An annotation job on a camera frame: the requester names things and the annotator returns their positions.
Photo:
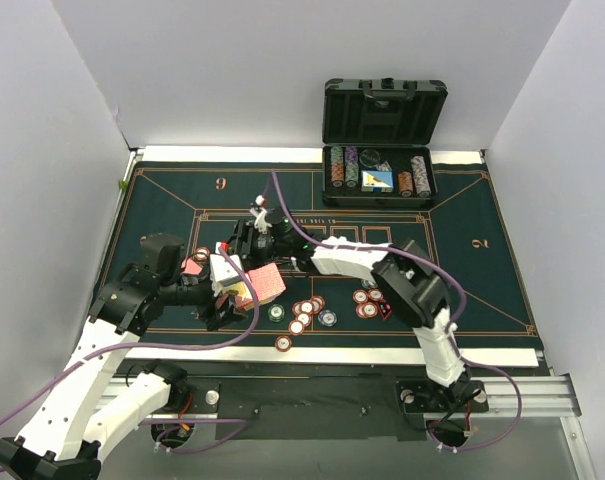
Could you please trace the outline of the red playing card deck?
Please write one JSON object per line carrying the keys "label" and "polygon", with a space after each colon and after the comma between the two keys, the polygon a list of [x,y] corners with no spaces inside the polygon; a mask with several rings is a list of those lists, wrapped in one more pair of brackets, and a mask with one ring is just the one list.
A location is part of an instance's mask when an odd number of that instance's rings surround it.
{"label": "red playing card deck", "polygon": [[233,293],[234,305],[240,311],[251,310],[255,304],[268,304],[286,290],[285,282],[276,263],[269,263],[250,270],[246,273],[246,276],[257,294],[258,301],[253,300],[245,282],[237,283],[233,286],[231,292]]}

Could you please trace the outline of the dealt card seat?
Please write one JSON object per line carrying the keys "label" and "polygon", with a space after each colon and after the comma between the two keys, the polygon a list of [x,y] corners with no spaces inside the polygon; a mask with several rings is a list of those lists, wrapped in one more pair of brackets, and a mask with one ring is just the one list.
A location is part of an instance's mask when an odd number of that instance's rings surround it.
{"label": "dealt card seat", "polygon": [[188,276],[198,276],[201,274],[203,270],[203,267],[201,266],[200,263],[196,262],[195,260],[188,258],[186,260],[183,261],[182,263],[182,271],[181,273],[183,275],[188,275]]}

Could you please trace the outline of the green poker chip stack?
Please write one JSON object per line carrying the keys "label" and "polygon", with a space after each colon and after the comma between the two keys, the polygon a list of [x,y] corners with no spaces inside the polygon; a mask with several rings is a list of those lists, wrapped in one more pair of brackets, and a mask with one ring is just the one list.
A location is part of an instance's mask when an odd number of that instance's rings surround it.
{"label": "green poker chip stack", "polygon": [[273,304],[268,309],[268,318],[271,322],[279,323],[285,318],[285,315],[285,309],[280,304]]}

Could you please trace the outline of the red poker chip stack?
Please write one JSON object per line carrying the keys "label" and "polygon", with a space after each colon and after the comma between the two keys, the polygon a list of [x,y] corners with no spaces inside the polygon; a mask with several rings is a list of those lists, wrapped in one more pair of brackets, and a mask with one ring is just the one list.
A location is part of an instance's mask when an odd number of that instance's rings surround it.
{"label": "red poker chip stack", "polygon": [[326,302],[322,296],[313,295],[309,299],[295,302],[291,308],[294,319],[303,324],[304,331],[313,330],[314,318],[323,310]]}

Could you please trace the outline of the blue poker chip stack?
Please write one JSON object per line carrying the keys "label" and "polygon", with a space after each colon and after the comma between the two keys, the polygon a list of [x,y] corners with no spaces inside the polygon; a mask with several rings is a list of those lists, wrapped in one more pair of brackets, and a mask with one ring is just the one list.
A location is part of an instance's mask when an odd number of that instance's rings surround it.
{"label": "blue poker chip stack", "polygon": [[337,315],[331,310],[322,310],[318,313],[318,322],[325,327],[333,327],[337,323]]}

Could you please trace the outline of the moved red chip group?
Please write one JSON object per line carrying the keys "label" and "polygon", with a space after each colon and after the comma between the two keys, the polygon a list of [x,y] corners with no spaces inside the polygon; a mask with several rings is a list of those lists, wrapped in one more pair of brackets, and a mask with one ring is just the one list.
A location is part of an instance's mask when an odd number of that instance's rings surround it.
{"label": "moved red chip group", "polygon": [[378,315],[379,304],[384,297],[380,289],[372,288],[355,290],[352,299],[356,304],[356,315],[363,319],[370,319]]}

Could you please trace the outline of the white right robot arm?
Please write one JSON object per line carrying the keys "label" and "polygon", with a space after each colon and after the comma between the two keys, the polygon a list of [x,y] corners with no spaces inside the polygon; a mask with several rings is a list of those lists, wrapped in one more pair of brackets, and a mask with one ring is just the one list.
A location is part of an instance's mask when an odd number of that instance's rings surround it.
{"label": "white right robot arm", "polygon": [[288,218],[260,230],[249,220],[236,223],[229,250],[246,268],[283,260],[310,275],[341,276],[372,282],[390,305],[391,314],[415,333],[431,381],[431,402],[450,409],[477,388],[454,337],[455,322],[466,306],[451,306],[450,289],[460,287],[430,263],[417,244],[401,246],[352,242],[345,237],[314,235]]}

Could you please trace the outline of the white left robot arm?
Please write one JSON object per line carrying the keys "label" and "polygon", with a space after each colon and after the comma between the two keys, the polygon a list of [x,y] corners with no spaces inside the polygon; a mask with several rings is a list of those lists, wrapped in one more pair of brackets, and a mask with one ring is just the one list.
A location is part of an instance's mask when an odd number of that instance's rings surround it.
{"label": "white left robot arm", "polygon": [[221,297],[237,283],[250,283],[241,257],[220,245],[198,274],[186,273],[188,262],[181,238],[160,233],[142,239],[139,261],[98,293],[63,372],[36,393],[42,405],[15,436],[0,439],[6,473],[15,479],[95,479],[114,448],[148,415],[185,405],[185,371],[155,360],[124,393],[97,406],[165,307],[200,307],[212,323],[232,315]]}

